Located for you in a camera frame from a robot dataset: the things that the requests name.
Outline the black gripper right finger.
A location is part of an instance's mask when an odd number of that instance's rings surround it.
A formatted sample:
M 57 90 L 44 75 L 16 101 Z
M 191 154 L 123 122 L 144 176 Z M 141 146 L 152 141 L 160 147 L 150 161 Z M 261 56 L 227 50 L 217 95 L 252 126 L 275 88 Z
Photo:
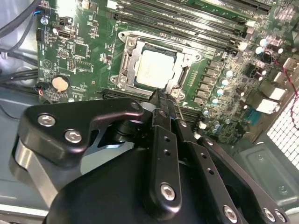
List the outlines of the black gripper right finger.
M 274 200 L 217 143 L 196 140 L 168 99 L 173 127 L 191 167 L 203 186 L 204 214 L 209 224 L 288 224 L 290 219 Z

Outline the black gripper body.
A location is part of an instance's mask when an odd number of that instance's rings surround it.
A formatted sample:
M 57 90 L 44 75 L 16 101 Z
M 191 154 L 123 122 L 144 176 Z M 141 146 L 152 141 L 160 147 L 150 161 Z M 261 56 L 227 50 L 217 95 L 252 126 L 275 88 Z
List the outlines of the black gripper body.
M 203 186 L 176 133 L 154 125 L 150 146 L 90 171 L 54 199 L 48 224 L 208 224 Z

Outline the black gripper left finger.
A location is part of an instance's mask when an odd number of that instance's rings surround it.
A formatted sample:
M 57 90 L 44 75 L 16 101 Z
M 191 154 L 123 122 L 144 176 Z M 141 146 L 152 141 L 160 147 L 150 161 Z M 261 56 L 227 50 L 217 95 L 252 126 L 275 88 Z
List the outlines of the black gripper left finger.
M 152 111 L 131 98 L 29 107 L 21 117 L 12 153 L 16 170 L 50 208 L 64 187 L 85 175 L 80 165 L 92 131 L 98 130 L 108 145 L 134 140 L 134 148 L 148 148 L 154 125 L 171 129 L 170 98 L 154 91 L 149 99 Z

